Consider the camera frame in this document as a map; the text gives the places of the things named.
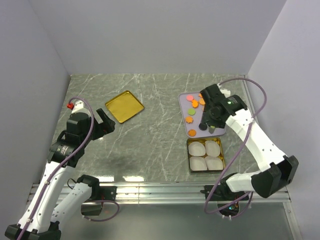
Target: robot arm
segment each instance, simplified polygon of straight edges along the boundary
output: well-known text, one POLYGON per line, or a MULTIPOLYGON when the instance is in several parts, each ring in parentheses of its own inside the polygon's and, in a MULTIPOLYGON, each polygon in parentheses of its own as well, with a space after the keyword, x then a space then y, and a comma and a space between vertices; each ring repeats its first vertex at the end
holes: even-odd
POLYGON ((252 118, 241 98, 237 95, 229 96, 225 89, 220 90, 216 84, 205 88, 201 94, 205 101, 201 124, 217 128, 224 128, 227 124, 241 140, 245 139, 251 124, 251 132, 245 145, 256 160, 259 171, 226 176, 222 179, 220 188, 228 188, 224 192, 233 193, 254 191, 261 197, 268 198, 290 184, 296 173, 298 160, 294 156, 288 157, 275 146, 252 118))
POLYGON ((115 122, 109 119, 101 108, 98 109, 97 113, 102 119, 102 123, 98 123, 94 119, 93 130, 88 141, 48 182, 48 177, 66 157, 70 156, 84 142, 89 133, 92 120, 91 114, 85 108, 84 103, 81 100, 77 101, 70 108, 72 112, 67 120, 66 130, 61 132, 57 141, 50 147, 45 171, 31 204, 18 224, 8 226, 5 232, 5 236, 11 240, 16 240, 22 230, 25 230, 20 236, 22 240, 59 240, 61 229, 67 219, 80 208, 81 204, 88 199, 100 199, 99 180, 92 176, 83 175, 78 178, 71 193, 55 207, 64 184, 75 171, 75 167, 84 155, 88 143, 115 130, 115 122), (41 194, 44 185, 47 185, 47 187, 41 194), (41 198, 41 201, 35 209, 34 217, 29 219, 39 198, 41 198))

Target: yellow tray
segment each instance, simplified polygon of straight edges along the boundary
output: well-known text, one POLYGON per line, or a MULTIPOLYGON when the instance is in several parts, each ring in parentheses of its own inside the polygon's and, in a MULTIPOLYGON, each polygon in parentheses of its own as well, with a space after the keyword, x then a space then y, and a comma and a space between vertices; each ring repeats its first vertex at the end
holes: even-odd
POLYGON ((194 171, 194 170, 192 170, 191 167, 190 167, 190 157, 191 157, 191 155, 190 155, 190 153, 189 153, 189 145, 190 145, 191 143, 193 143, 193 142, 198 142, 198 143, 201 143, 201 144, 205 145, 206 141, 209 141, 209 140, 215 141, 215 142, 220 146, 220 155, 218 156, 218 158, 220 158, 221 161, 222 161, 223 169, 226 168, 226 161, 225 161, 224 151, 223 151, 223 149, 222 149, 222 144, 221 144, 221 140, 220 140, 219 137, 188 138, 188 139, 186 140, 186 146, 187 146, 187 151, 188 151, 189 172, 190 172, 191 174, 219 173, 219 172, 222 172, 222 171, 223 171, 223 169, 222 169, 222 170, 208 170, 208 169, 207 169, 207 170, 205 170, 205 171, 194 171))
POLYGON ((130 91, 120 93, 118 96, 107 101, 105 106, 121 124, 145 109, 142 103, 130 91))

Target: purple tray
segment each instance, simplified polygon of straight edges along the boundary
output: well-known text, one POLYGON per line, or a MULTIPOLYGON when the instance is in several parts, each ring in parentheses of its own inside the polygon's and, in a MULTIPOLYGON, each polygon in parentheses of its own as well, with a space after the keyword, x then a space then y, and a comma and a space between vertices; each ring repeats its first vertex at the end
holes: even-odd
POLYGON ((192 95, 193 98, 197 101, 199 101, 200 99, 199 92, 181 93, 178 97, 186 134, 188 135, 188 132, 191 129, 194 129, 196 131, 195 136, 188 135, 188 137, 189 138, 205 138, 205 137, 220 136, 225 134, 226 133, 225 128, 216 128, 214 133, 210 133, 209 129, 204 131, 199 129, 199 124, 201 122, 202 113, 203 113, 203 110, 202 110, 203 106, 200 103, 199 103, 199 106, 195 108, 195 114, 191 116, 193 118, 193 123, 187 123, 185 121, 186 117, 190 116, 188 114, 188 109, 193 108, 191 102, 187 100, 188 95, 192 95))

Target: white backdrop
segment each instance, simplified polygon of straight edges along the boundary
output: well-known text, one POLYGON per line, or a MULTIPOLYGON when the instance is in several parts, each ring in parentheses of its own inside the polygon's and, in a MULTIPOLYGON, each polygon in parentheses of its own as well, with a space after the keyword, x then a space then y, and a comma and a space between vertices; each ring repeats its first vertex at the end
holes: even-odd
MULTIPOLYGON (((319 9, 319 0, 288 0, 249 72, 268 95, 260 124, 299 160, 288 189, 306 240, 320 236, 319 9)), ((250 92, 257 108, 261 93, 250 92)))
POLYGON ((247 74, 286 0, 29 1, 70 74, 247 74))

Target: gray marble surface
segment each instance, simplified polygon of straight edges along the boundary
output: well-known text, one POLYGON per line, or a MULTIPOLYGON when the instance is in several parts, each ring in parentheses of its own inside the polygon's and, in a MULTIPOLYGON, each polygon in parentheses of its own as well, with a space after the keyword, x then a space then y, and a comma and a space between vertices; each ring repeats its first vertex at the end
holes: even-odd
MULTIPOLYGON (((87 174, 98 177, 102 182, 214 182, 219 174, 189 174, 188 136, 178 95, 200 91, 231 77, 234 76, 191 73, 72 75, 53 140, 66 127, 70 110, 65 106, 69 98, 81 96, 94 111, 104 109, 116 125, 113 133, 92 141, 86 147, 74 178, 87 174), (145 109, 120 124, 108 112, 105 103, 125 90, 131 91, 145 109)), ((228 82, 225 87, 245 99, 240 81, 228 82)), ((241 140, 228 127, 220 138, 228 163, 239 149, 241 140)), ((228 174, 256 170, 258 166, 254 158, 244 149, 228 174)))

